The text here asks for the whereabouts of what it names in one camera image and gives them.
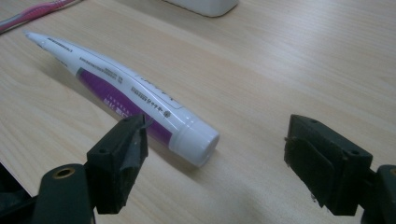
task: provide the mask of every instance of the white cap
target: white cap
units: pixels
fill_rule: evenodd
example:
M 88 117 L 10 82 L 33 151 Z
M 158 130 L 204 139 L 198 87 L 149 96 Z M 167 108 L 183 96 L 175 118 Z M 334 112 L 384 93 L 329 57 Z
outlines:
M 219 141 L 219 133 L 201 120 L 196 120 L 177 135 L 171 150 L 198 167 L 210 158 Z

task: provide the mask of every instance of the tube body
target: tube body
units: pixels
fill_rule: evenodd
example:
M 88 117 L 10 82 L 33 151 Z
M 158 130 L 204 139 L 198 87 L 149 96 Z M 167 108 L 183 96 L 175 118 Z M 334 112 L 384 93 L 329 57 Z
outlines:
M 219 133 L 189 109 L 124 65 L 59 38 L 25 32 L 121 117 L 153 119 L 148 134 L 196 166 L 203 165 Z

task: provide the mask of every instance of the light wood tabletop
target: light wood tabletop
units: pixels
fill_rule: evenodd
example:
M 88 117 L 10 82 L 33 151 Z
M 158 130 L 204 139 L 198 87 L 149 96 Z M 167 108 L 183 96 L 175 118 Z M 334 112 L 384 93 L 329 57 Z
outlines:
M 41 3 L 0 3 L 0 21 Z M 335 217 L 284 162 L 291 114 L 396 164 L 396 2 L 240 0 L 208 18 L 161 0 L 86 0 L 0 35 L 0 161 L 32 194 L 119 120 L 22 30 L 125 64 L 220 133 L 195 168 L 149 139 L 118 215 L 97 223 L 360 223 Z

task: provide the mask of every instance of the wood grain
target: wood grain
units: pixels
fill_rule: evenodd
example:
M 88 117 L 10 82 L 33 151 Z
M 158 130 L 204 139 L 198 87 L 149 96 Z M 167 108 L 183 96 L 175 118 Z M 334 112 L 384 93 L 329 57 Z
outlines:
M 0 3 L 0 20 L 42 1 Z M 396 164 L 396 3 L 241 0 L 206 18 L 160 0 L 86 0 L 0 35 L 0 161 L 33 195 L 83 163 L 117 116 L 27 38 L 53 35 L 134 69 L 219 130 L 196 169 L 153 140 L 127 206 L 98 223 L 360 223 L 283 162 L 290 114 Z

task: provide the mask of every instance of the table surface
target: table surface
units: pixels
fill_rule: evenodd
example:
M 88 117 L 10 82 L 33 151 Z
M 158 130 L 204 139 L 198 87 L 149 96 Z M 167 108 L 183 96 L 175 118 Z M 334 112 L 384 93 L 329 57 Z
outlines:
M 0 3 L 0 20 L 38 0 Z M 396 163 L 396 2 L 241 0 L 207 18 L 161 0 L 86 0 L 0 35 L 0 160 L 32 194 L 119 120 L 22 30 L 132 68 L 220 132 L 195 168 L 149 139 L 127 205 L 97 223 L 360 223 L 283 161 L 291 114 Z

